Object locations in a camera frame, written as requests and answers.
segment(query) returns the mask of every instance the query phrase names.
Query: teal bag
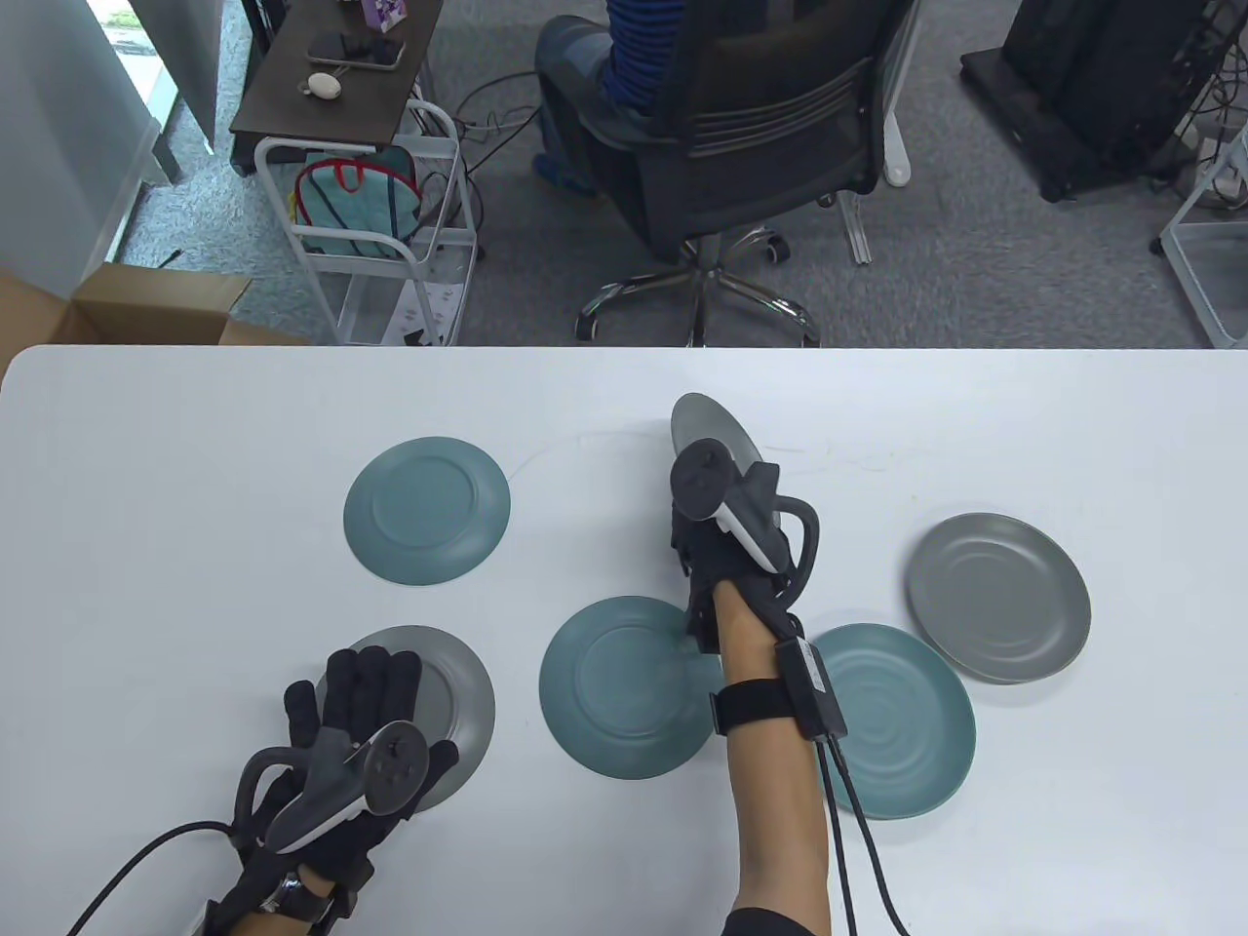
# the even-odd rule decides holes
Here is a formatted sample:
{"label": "teal bag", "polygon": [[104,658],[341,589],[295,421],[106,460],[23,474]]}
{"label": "teal bag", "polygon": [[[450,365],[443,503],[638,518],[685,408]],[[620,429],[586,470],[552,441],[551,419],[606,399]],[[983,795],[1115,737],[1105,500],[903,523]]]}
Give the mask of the teal bag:
{"label": "teal bag", "polygon": [[[306,166],[295,180],[296,223],[371,231],[411,243],[421,228],[421,185],[416,162],[401,146],[358,158],[326,158]],[[312,253],[398,260],[391,247],[372,241],[305,237]]]}

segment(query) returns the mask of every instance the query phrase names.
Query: sleeve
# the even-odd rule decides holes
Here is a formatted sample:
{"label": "sleeve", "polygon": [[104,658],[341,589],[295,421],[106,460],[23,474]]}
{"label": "sleeve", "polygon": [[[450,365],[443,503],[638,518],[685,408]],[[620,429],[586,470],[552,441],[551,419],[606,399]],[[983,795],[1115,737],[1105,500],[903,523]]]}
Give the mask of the sleeve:
{"label": "sleeve", "polygon": [[740,907],[724,921],[724,936],[812,936],[801,924],[763,907]]}

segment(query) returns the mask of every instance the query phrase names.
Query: dark wooden desk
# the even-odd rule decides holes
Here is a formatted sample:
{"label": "dark wooden desk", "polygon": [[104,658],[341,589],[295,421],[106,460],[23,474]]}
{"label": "dark wooden desk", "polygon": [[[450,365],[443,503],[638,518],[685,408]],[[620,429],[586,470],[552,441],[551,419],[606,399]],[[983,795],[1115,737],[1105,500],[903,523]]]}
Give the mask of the dark wooden desk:
{"label": "dark wooden desk", "polygon": [[243,95],[231,132],[251,137],[251,146],[266,136],[324,140],[338,144],[384,146],[403,117],[412,85],[424,62],[442,0],[407,0],[407,19],[386,34],[406,42],[394,71],[348,69],[338,80],[342,96],[322,101],[298,90],[313,71],[333,71],[308,61],[311,41],[321,32],[379,35],[364,24],[353,0],[293,0],[273,47],[260,62]]}

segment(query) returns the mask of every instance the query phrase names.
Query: gray plate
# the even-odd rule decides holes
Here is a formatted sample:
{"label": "gray plate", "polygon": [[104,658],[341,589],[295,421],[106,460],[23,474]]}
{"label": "gray plate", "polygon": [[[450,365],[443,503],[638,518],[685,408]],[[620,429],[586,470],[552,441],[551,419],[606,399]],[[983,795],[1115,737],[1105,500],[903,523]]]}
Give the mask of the gray plate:
{"label": "gray plate", "polygon": [[995,683],[1051,676],[1078,656],[1092,603],[1062,548],[1012,517],[968,513],[934,527],[906,568],[920,626],[970,673]]}
{"label": "gray plate", "polygon": [[[432,745],[449,738],[459,748],[456,764],[421,800],[417,812],[437,806],[477,773],[494,734],[494,686],[484,664],[463,640],[444,630],[416,624],[386,628],[351,645],[381,646],[389,653],[413,650],[424,663],[416,698],[416,726]],[[316,686],[324,703],[324,676]]]}
{"label": "gray plate", "polygon": [[686,393],[671,408],[671,446],[679,456],[698,439],[723,442],[741,474],[763,461],[758,446],[730,412],[708,396]]}
{"label": "gray plate", "polygon": [[675,770],[713,731],[714,656],[685,634],[684,612],[653,598],[609,598],[577,612],[542,659],[547,726],[579,764],[618,780]]}
{"label": "gray plate", "polygon": [[364,467],[347,493],[342,525],[369,572],[401,585],[434,585],[484,560],[510,513],[507,478],[488,454],[431,436]]}
{"label": "gray plate", "polygon": [[[862,811],[906,819],[952,796],[975,759],[975,713],[941,655],[882,624],[836,628],[815,646],[849,728],[841,750]],[[832,792],[850,809],[835,768]]]}

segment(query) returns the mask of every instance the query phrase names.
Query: glove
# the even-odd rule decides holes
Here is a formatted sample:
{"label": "glove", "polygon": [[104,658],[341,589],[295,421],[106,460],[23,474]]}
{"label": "glove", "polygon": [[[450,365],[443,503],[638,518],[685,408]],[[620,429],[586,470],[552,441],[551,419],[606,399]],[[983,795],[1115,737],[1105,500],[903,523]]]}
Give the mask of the glove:
{"label": "glove", "polygon": [[[381,646],[366,646],[358,653],[338,650],[326,665],[323,725],[346,730],[353,743],[362,744],[391,721],[411,720],[422,668],[421,658],[412,651],[391,655]],[[283,701],[291,746],[311,748],[322,726],[313,685],[307,680],[292,684]],[[458,763],[459,749],[454,741],[437,741],[429,748],[429,771],[424,782],[403,809],[388,816],[362,812],[290,855],[276,855],[261,846],[273,817],[303,790],[303,771],[281,774],[266,791],[245,835],[240,836],[246,840],[238,850],[243,871],[221,907],[227,909],[230,916],[240,907],[242,912],[255,910],[282,877],[300,865],[307,865],[328,881],[357,890],[372,872],[368,852],[402,820],[409,819],[421,799]]]}
{"label": "glove", "polygon": [[671,508],[671,548],[689,577],[689,633],[703,653],[719,653],[719,622],[715,619],[715,585],[731,582],[759,620],[778,640],[801,634],[801,625],[778,600],[789,585],[784,573],[771,574],[760,567],[731,534],[714,519],[690,520]]}

